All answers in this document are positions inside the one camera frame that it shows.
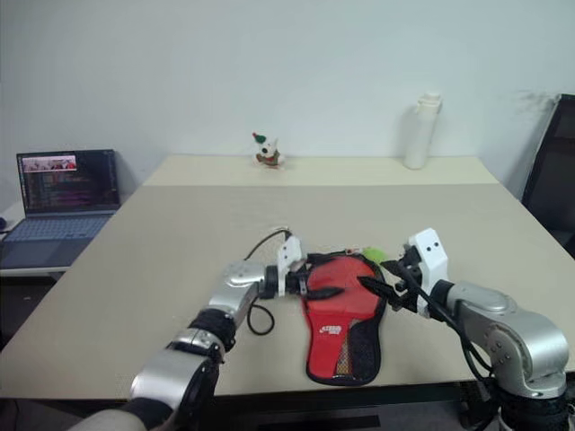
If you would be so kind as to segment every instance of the white bottle cap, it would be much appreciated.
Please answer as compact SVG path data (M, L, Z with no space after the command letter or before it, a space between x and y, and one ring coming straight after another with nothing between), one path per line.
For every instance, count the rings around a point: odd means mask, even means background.
M438 113L441 108L441 95L426 92L417 100L416 112Z

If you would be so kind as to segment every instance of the black office chair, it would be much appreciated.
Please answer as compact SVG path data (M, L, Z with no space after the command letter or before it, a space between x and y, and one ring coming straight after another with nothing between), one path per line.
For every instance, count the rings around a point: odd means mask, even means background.
M523 205L575 258L575 96L562 94L542 140Z

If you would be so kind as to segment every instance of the laptop screen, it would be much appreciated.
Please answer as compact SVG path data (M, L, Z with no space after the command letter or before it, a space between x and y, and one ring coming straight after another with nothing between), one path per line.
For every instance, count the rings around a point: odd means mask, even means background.
M17 154L26 214L119 207L113 150Z

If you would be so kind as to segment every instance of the floor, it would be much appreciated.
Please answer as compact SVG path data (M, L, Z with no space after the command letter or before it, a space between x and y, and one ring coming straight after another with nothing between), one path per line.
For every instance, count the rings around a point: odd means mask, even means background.
M3 280L0 322L6 342L40 303L50 286L44 283L9 286ZM384 405L365 409L341 409L322 413L292 412L245 415L234 429L280 431L306 429L405 429L461 430L453 402ZM80 418L29 400L0 400L0 429L5 431L62 431ZM488 430L497 427L491 424Z

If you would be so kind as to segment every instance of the white bottle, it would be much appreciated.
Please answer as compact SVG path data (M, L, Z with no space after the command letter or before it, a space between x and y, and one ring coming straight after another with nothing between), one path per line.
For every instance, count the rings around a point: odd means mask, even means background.
M403 164L410 169L421 169L428 159L433 130L441 108L441 96L426 92L417 101L411 142L405 149Z

